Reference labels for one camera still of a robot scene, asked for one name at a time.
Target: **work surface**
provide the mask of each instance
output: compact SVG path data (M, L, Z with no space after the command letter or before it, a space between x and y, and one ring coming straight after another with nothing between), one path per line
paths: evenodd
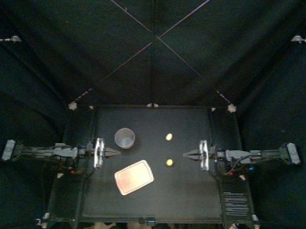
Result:
M89 119L80 113L77 122ZM215 180L200 171L199 162L183 157L197 149L200 140L211 139L211 126L205 109L99 109L95 115L93 135L101 137L105 146L121 155L104 159L104 164L85 184L83 217L129 219L153 217L159 221L203 222L220 219L220 199ZM113 141L116 131L131 128L136 135L132 148L121 149ZM165 135L172 133L172 140ZM68 137L85 140L79 132ZM165 160L173 166L165 166ZM145 160L153 182L121 196L115 172Z

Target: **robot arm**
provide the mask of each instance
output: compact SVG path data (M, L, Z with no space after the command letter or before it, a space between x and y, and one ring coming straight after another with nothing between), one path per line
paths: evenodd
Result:
M209 170L209 160L223 171L223 174L231 174L242 168L250 167L254 164L263 163L271 160L280 160L287 165L299 165L300 158L296 151L295 144L283 144L279 149L274 150L220 150L211 147L208 150L207 141L199 142L199 150L192 150L183 154L195 161L200 161L200 169Z
M96 146L92 149L91 142L85 147L71 148L64 143L56 143L53 147L38 148L25 147L14 140L8 140L2 154L2 161L17 161L18 159L32 159L58 164L62 169L76 170L79 161L93 157L93 168L100 168L103 159L119 155L120 152L104 147L101 138L96 139Z

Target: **small yellow object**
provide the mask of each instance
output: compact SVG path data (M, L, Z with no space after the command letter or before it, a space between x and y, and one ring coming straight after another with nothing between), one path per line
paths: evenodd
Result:
M171 166L173 164L173 160L167 159L165 164L167 164L167 166Z
M168 133L165 136L165 140L171 140L172 139L172 133Z

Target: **gray oval object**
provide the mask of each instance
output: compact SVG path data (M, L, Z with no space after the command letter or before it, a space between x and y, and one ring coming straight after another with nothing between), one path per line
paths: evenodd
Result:
M133 131L128 128L119 129L115 134L115 142L121 148L131 148L135 142Z

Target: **yellow ball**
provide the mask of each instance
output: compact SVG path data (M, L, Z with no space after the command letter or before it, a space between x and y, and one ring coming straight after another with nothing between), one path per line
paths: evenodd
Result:
M171 166L173 164L173 160L167 159L165 164L167 164L167 166Z

